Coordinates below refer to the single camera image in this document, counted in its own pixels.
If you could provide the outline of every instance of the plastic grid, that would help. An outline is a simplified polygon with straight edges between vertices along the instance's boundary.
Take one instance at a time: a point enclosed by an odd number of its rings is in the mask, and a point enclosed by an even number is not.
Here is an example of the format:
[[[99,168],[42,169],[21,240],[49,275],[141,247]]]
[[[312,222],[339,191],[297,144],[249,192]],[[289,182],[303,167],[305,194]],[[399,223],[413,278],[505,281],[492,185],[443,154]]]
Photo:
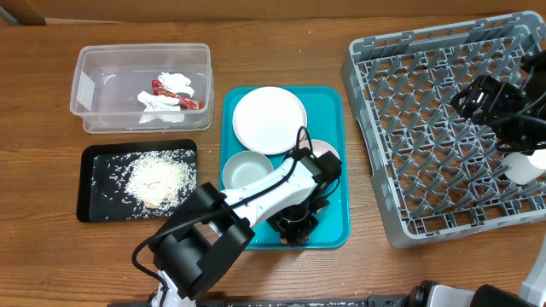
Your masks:
[[[351,44],[343,71],[351,110],[361,123],[372,169],[386,170],[386,177],[372,181],[375,195],[378,200],[393,198],[411,239],[393,235],[386,224],[393,245],[407,247],[432,241],[419,239],[460,236],[463,230],[493,220],[497,222],[487,229],[523,223],[526,217],[517,216],[525,212],[545,217],[546,180],[517,186],[503,178],[509,166],[502,165],[504,154],[495,150],[495,134],[460,118],[449,104],[480,74],[521,85],[526,77],[519,69],[521,56],[538,52],[537,42],[530,39],[543,39],[546,32],[538,16],[538,35],[532,36],[534,29],[523,26],[530,18],[537,15],[504,15]],[[361,51],[352,52],[358,46]],[[347,74],[350,66],[356,73]],[[358,95],[353,95],[356,88],[362,91],[365,106],[359,106]],[[378,139],[375,148],[369,145],[371,131]],[[384,223],[392,218],[381,213]]]

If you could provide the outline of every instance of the plastic container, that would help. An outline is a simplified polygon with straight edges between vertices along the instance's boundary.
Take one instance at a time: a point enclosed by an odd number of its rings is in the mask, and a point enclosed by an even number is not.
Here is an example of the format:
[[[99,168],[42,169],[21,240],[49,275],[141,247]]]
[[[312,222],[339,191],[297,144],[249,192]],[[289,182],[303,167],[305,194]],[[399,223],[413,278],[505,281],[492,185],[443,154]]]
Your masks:
[[[282,86],[296,95],[307,112],[307,129],[311,138],[324,140],[340,156],[341,176],[339,187],[328,197],[330,204],[316,218],[319,223],[311,233],[310,239],[302,246],[290,247],[281,243],[279,233],[268,223],[261,223],[254,232],[256,235],[247,249],[325,249],[337,248],[345,244],[351,233],[349,210],[349,177],[347,175],[347,157],[345,123],[343,121],[343,101],[340,95],[326,86]],[[233,129],[233,112],[243,96],[256,90],[255,87],[232,89],[224,98],[222,113],[222,146],[220,149],[220,179],[229,158],[246,151],[239,142]],[[276,169],[284,160],[284,153],[267,156]],[[225,186],[220,183],[220,190]]]
[[[506,180],[495,133],[449,104],[481,74],[520,86],[521,56],[545,37],[540,15],[524,12],[351,43],[341,74],[395,247],[546,219],[544,176]]]
[[[201,110],[144,112],[137,100],[143,90],[153,94],[152,80],[162,72],[182,73],[191,80],[193,99]],[[89,133],[167,132],[205,130],[212,123],[214,99],[211,53],[203,43],[157,43],[85,47],[74,73],[70,111],[84,121]],[[178,123],[143,115],[176,115]]]

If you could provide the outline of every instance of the wood grain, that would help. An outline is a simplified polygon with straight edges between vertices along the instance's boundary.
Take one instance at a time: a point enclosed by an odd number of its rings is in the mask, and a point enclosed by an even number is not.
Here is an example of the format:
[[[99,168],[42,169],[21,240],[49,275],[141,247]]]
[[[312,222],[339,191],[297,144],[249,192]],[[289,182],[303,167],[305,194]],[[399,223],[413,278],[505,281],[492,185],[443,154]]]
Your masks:
[[[92,144],[191,138],[199,182],[218,184],[222,102],[256,85],[328,85],[351,40],[482,16],[0,28],[0,305],[103,306],[144,300],[156,281],[131,265],[163,221],[84,224],[75,217],[81,152]],[[68,103],[78,52],[113,43],[207,43],[215,78],[207,131],[89,135]],[[363,137],[344,105],[351,237],[333,251],[248,251],[211,297],[365,298],[421,280],[518,292],[546,224],[496,229],[409,250],[386,240]],[[151,255],[142,261],[151,265]]]
[[[296,20],[378,16],[506,14],[544,11],[540,0],[26,0],[48,19],[124,22],[178,22],[204,20]]]

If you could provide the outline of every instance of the white dish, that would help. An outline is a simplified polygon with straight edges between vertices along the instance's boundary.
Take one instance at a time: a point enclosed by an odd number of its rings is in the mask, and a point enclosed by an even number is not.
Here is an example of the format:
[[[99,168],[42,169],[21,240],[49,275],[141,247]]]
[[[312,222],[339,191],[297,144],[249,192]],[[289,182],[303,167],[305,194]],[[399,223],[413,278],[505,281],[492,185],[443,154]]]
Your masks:
[[[273,170],[273,165],[266,156],[247,150],[236,153],[225,163],[222,182],[225,188],[242,188],[267,176]]]
[[[307,126],[299,98],[277,87],[244,95],[233,112],[233,129],[242,145],[260,154],[281,154],[296,145],[296,134]]]
[[[321,141],[321,140],[311,139],[311,143],[313,144],[313,154],[315,154],[317,157],[322,156],[327,151],[331,151],[332,153],[335,154],[336,157],[338,157],[338,159],[340,158],[340,155],[335,150],[335,148],[332,145],[328,144],[327,142]],[[299,144],[299,147],[300,148],[309,148],[309,141],[301,142]]]

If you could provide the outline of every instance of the crumpled paper towel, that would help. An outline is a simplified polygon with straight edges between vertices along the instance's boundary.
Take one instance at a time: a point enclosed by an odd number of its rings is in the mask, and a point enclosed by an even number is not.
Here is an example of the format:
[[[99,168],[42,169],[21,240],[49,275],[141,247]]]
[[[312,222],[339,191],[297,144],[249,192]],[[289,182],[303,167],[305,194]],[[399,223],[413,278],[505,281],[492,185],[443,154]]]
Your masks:
[[[177,98],[167,97],[167,96],[154,96],[146,91],[142,91],[138,94],[137,99],[144,105],[146,108],[144,112],[161,112],[161,111],[180,111],[182,110],[179,106],[180,101]],[[184,121],[184,114],[176,115],[143,115],[140,118],[139,124],[146,124],[151,122],[154,119],[161,119],[169,123],[181,123]]]
[[[185,93],[190,97],[194,96],[194,89],[189,87],[191,80],[181,73],[170,74],[168,72],[162,72],[157,79],[163,84],[166,90],[172,93]]]

